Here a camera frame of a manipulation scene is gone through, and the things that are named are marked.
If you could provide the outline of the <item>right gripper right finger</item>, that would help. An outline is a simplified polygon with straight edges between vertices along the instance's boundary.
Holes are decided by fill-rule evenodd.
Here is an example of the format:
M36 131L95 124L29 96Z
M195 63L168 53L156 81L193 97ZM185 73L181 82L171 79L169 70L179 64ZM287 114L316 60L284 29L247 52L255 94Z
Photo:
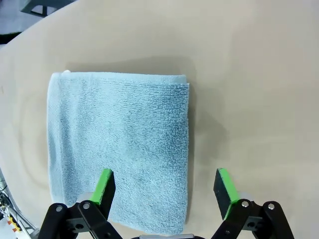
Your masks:
M256 239L294 238L281 205L267 201L260 206L241 198L225 168L216 170L213 191L223 219L214 239L236 239L241 231L250 231Z

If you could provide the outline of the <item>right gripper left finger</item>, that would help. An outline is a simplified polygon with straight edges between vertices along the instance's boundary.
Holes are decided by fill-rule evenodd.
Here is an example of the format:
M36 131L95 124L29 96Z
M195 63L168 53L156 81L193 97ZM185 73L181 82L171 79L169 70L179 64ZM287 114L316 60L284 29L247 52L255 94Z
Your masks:
M68 207L52 204L45 215L39 239L75 239L89 232L94 239L120 239L120 234L108 222L116 186L111 169L103 170L95 191L88 200Z

